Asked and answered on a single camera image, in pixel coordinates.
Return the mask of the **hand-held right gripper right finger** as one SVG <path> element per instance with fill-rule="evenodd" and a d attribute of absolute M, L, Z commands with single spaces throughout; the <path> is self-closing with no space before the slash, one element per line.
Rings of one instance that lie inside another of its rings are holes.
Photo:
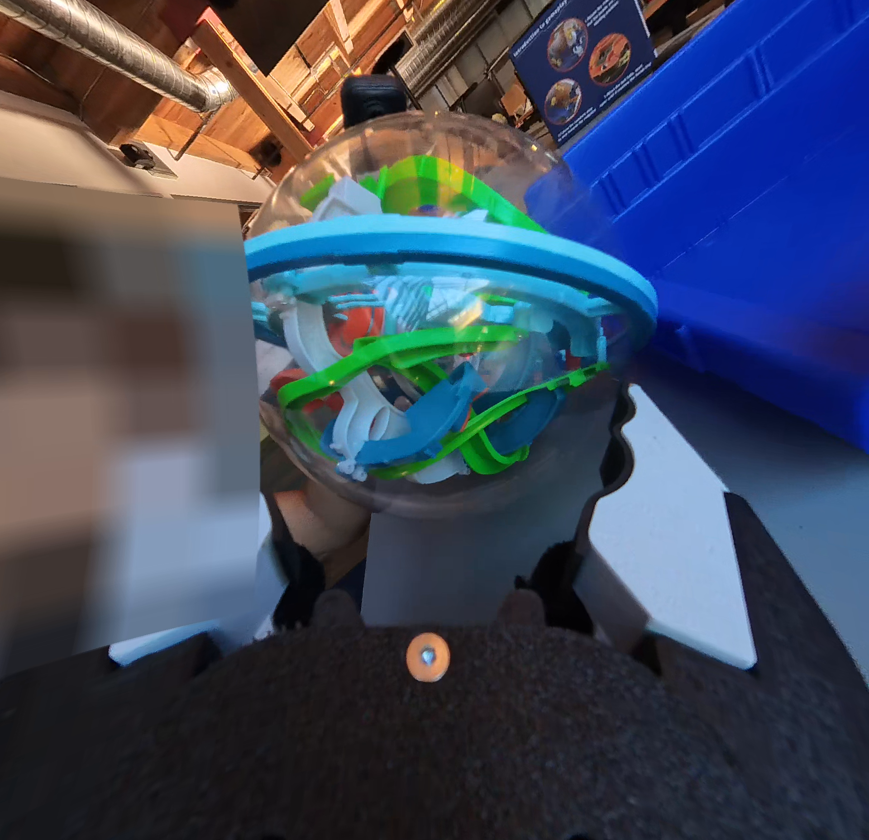
<path fill-rule="evenodd" d="M 589 500 L 578 598 L 624 652 L 656 635 L 753 668 L 726 484 L 641 386 L 626 385 L 618 406 L 608 450 L 617 471 Z"/>

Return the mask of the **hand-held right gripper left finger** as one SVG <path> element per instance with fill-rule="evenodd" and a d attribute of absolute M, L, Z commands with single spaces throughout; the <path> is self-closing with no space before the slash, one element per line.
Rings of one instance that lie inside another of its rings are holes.
<path fill-rule="evenodd" d="M 200 634 L 209 636 L 219 655 L 225 656 L 274 632 L 272 617 L 288 585 L 288 578 L 278 561 L 273 542 L 272 516 L 267 504 L 261 504 L 259 508 L 258 538 L 261 542 L 255 562 L 252 610 L 240 617 L 195 622 L 116 642 L 109 646 L 111 660 L 119 665 L 131 665 Z"/>

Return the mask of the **clear plastic maze ball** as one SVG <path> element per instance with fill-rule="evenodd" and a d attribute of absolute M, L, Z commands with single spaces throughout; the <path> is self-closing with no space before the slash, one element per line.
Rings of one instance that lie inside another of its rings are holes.
<path fill-rule="evenodd" d="M 248 223 L 260 415 L 375 511 L 495 508 L 577 457 L 658 321 L 558 156 L 409 110 L 297 165 Z"/>

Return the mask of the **person's left forearm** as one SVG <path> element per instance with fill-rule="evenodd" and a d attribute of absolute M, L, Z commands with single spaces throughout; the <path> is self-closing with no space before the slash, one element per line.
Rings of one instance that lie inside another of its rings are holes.
<path fill-rule="evenodd" d="M 275 494 L 291 538 L 322 564 L 328 587 L 347 576 L 368 553 L 371 513 L 312 480 Z"/>

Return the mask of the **dark blue printed game box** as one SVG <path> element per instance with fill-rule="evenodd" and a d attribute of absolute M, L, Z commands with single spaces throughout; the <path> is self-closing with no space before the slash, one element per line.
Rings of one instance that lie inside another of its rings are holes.
<path fill-rule="evenodd" d="M 561 148 L 652 71 L 655 48 L 640 0 L 551 0 L 509 58 Z"/>

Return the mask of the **blue plastic bin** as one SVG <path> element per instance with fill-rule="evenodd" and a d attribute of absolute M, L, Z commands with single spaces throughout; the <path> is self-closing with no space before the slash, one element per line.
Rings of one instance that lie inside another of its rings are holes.
<path fill-rule="evenodd" d="M 867 450 L 868 0 L 737 0 L 564 160 L 544 207 L 654 285 L 650 347 Z"/>

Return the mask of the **silver ventilation duct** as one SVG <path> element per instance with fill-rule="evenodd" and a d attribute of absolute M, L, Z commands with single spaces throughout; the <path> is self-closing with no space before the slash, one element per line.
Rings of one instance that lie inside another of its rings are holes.
<path fill-rule="evenodd" d="M 215 68 L 194 75 L 87 0 L 1 0 L 2 14 L 197 113 L 238 92 Z"/>
<path fill-rule="evenodd" d="M 549 0 L 437 0 L 410 31 L 409 51 L 393 70 L 418 110 L 448 109 L 472 85 L 458 80 L 458 91 L 440 93 L 436 86 L 456 61 L 482 46 L 477 61 L 486 73 L 501 59 Z"/>

